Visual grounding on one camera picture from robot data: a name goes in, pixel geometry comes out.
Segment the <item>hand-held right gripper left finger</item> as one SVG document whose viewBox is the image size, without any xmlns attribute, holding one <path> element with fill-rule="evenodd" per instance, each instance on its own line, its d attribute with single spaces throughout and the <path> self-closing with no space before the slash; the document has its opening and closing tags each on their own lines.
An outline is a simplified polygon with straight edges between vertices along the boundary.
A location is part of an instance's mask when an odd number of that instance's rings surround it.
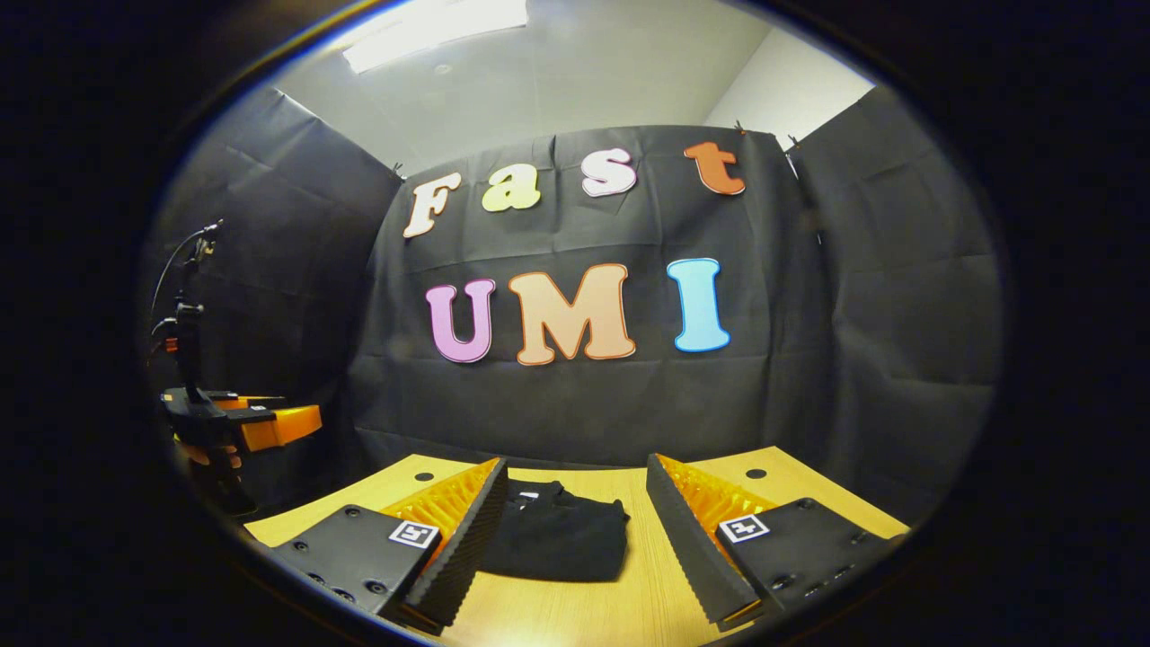
<svg viewBox="0 0 1150 647">
<path fill-rule="evenodd" d="M 455 622 L 509 488 L 490 459 L 394 504 L 344 504 L 273 553 L 348 604 L 423 632 Z"/>
</svg>

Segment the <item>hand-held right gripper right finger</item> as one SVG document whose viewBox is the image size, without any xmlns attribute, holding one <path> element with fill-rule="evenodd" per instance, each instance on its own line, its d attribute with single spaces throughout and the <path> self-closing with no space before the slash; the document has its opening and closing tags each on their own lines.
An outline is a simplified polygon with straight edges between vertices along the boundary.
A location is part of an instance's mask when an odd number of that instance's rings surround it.
<svg viewBox="0 0 1150 647">
<path fill-rule="evenodd" d="M 894 552 L 814 496 L 772 502 L 702 468 L 650 454 L 646 492 L 710 623 L 737 629 L 829 596 Z"/>
</svg>

